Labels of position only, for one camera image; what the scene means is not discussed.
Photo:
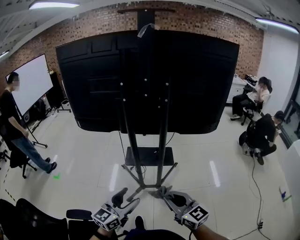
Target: ceiling light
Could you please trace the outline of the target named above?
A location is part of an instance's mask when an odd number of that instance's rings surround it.
[[[256,20],[260,23],[264,23],[264,24],[267,24],[267,25],[279,27],[279,28],[291,31],[293,33],[299,34],[299,30],[296,29],[295,27],[289,25],[289,24],[285,24],[285,23],[282,23],[282,22],[277,22],[277,21],[270,20],[270,19],[265,19],[265,18],[256,18]]]
[[[8,54],[8,53],[9,53],[9,51],[6,51],[6,52],[1,53],[0,58],[2,58],[4,55],[6,55],[6,54]]]
[[[29,5],[29,9],[37,8],[75,8],[79,6],[74,2],[55,2],[55,1],[34,1]]]

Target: white screen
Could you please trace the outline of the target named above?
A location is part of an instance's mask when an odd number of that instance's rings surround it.
[[[45,55],[31,60],[15,72],[20,77],[20,89],[12,93],[21,114],[24,115],[53,85]]]

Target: clear tape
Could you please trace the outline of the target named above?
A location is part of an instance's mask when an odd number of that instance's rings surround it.
[[[139,38],[141,38],[141,37],[144,35],[145,31],[147,30],[147,28],[148,28],[149,26],[150,26],[151,28],[155,29],[155,30],[159,30],[159,29],[160,29],[159,26],[157,26],[157,25],[155,25],[155,24],[153,24],[153,23],[149,23],[149,24],[147,24],[147,25],[145,25],[145,26],[142,27],[142,29],[140,30],[140,32],[139,32],[139,34],[138,34],[137,36],[138,36]]]

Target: black cap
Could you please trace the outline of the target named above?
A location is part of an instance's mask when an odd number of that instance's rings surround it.
[[[285,115],[284,115],[283,111],[278,111],[274,117],[279,120],[282,120],[282,121],[284,121],[284,119],[285,119]]]

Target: man standing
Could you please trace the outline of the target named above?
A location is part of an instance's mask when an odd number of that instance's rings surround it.
[[[18,112],[15,108],[12,91],[18,90],[20,86],[19,75],[12,72],[7,81],[7,87],[0,97],[0,109],[5,123],[7,138],[26,156],[28,156],[39,168],[51,173],[57,166],[56,162],[50,164],[50,158],[43,160],[28,139],[28,132],[21,126]]]
[[[254,155],[260,165],[263,165],[263,157],[276,151],[277,147],[274,144],[278,131],[276,125],[283,122],[285,116],[282,111],[278,111],[273,117],[270,114],[264,115],[255,124],[255,130],[249,136],[249,144],[260,152]]]
[[[268,78],[261,77],[258,81],[258,86],[255,90],[233,97],[232,99],[232,117],[231,120],[239,119],[243,115],[243,107],[251,108],[255,107],[255,103],[262,103],[270,95],[268,87],[270,82]]]

